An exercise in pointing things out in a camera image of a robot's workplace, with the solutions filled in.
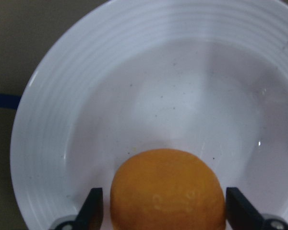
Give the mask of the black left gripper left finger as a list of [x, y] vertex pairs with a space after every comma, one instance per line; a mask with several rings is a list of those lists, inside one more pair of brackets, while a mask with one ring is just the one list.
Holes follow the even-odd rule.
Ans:
[[103, 189], [92, 188], [78, 214], [60, 218], [50, 230], [100, 230], [103, 222]]

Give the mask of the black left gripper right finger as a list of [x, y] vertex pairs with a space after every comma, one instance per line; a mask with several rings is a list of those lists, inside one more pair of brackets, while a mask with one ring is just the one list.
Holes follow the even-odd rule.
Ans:
[[288, 230], [285, 220], [261, 214], [237, 187], [226, 189], [226, 218], [233, 230]]

